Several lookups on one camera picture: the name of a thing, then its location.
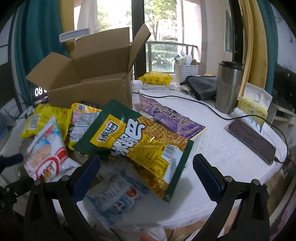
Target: blue gripper pad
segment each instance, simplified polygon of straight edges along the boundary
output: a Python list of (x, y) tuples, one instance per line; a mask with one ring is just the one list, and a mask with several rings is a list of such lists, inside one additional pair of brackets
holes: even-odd
[(218, 204), (225, 189), (224, 176), (202, 154), (195, 155), (192, 164), (209, 198)]
[(0, 156), (0, 167), (10, 167), (21, 163), (23, 160), (24, 157), (20, 153), (9, 157)]
[(90, 163), (87, 165), (87, 167), (84, 169), (82, 174), (79, 176), (79, 178), (73, 185), (73, 190), (72, 190), (73, 202), (81, 201), (84, 198), (93, 179), (95, 178), (96, 174), (100, 169), (100, 166), (101, 166), (100, 157), (98, 155), (95, 155), (91, 158), (92, 160), (90, 161)]

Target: balcony railing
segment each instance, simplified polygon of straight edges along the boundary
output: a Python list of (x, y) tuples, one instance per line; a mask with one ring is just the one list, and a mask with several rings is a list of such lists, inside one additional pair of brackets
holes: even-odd
[(182, 43), (174, 43), (174, 42), (158, 42), (158, 41), (147, 41), (147, 48), (148, 48), (148, 70), (152, 71), (152, 54), (151, 54), (151, 45), (152, 44), (164, 44), (164, 45), (179, 45), (179, 46), (185, 46), (186, 47), (186, 54), (188, 55), (189, 47), (192, 47), (191, 49), (191, 56), (194, 59), (194, 51), (193, 48), (196, 48), (198, 53), (198, 59), (200, 59), (200, 52), (198, 50), (198, 47), (195, 45), (189, 45), (189, 44), (182, 44)]

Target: tumbler lid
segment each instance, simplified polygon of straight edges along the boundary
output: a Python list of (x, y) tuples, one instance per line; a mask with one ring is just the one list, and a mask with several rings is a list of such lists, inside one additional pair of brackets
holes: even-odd
[(239, 62), (222, 61), (221, 63), (219, 63), (219, 65), (227, 67), (227, 68), (243, 71), (242, 63), (239, 63)]

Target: green foliage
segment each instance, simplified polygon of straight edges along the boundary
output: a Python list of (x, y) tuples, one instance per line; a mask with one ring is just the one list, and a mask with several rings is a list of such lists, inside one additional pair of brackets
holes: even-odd
[(152, 71), (173, 72), (174, 57), (177, 55), (177, 45), (152, 44), (151, 61)]
[(145, 22), (150, 25), (154, 41), (157, 41), (160, 21), (177, 20), (176, 0), (144, 0)]
[(101, 5), (98, 5), (98, 32), (110, 29), (112, 24), (108, 22), (108, 19), (108, 13), (103, 10)]
[[(154, 41), (174, 38), (175, 36), (163, 36), (159, 33), (161, 23), (172, 21), (172, 28), (177, 28), (176, 0), (144, 0), (145, 23), (151, 32)], [(126, 16), (131, 18), (131, 10), (126, 11)], [(177, 46), (169, 44), (152, 44), (151, 61), (152, 71), (172, 72), (174, 57), (177, 55)], [(146, 48), (146, 64), (148, 70), (148, 49)]]

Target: green snack bag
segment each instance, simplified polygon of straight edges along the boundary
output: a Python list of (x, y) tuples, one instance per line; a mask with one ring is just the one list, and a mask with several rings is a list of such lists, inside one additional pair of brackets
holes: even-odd
[(147, 186), (170, 202), (193, 141), (111, 99), (73, 148), (132, 162)]

